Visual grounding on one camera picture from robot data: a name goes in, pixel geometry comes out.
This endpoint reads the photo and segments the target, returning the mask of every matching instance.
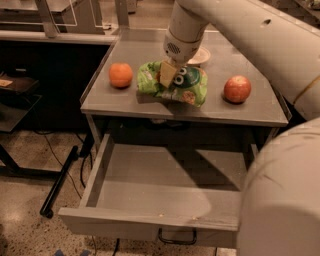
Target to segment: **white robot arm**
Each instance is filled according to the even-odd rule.
[[[320,32],[257,0],[176,0],[164,42],[171,63],[193,57],[208,23],[310,120],[266,145],[250,167],[237,253],[318,255]]]
[[[320,116],[320,32],[258,0],[176,0],[164,49],[178,65],[212,23],[306,119]]]

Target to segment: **gray cabinet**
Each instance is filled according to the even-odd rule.
[[[268,81],[219,32],[207,32],[208,94],[200,108],[139,95],[136,78],[125,90],[109,85],[108,68],[134,71],[163,59],[164,30],[123,30],[83,96],[98,154],[78,208],[59,215],[74,233],[234,248],[241,189],[257,153],[254,134],[288,120]],[[231,105],[221,97],[231,75],[253,82],[250,98]],[[105,118],[160,118],[185,129],[126,127]]]

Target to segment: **bag of chips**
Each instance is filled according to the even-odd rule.
[[[173,83],[166,88],[160,83],[161,62],[148,62],[138,71],[138,90],[154,97],[186,102],[200,107],[207,94],[208,77],[205,71],[197,67],[183,67]]]

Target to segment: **gray tabletop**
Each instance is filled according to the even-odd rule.
[[[208,92],[200,108],[138,93],[139,67],[166,58],[162,47],[164,35],[165,30],[122,30],[82,104],[82,112],[269,127],[287,125],[288,120],[268,80],[218,31],[207,31],[202,43],[210,51],[211,58],[204,67],[208,74]],[[109,84],[108,69],[114,62],[127,62],[134,71],[134,79],[127,89],[119,90]],[[233,105],[225,102],[221,94],[228,78],[239,74],[249,78],[252,91],[245,103]]]

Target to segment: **orange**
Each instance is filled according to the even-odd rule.
[[[131,84],[133,72],[128,63],[116,62],[109,68],[110,84],[117,88],[127,87]]]

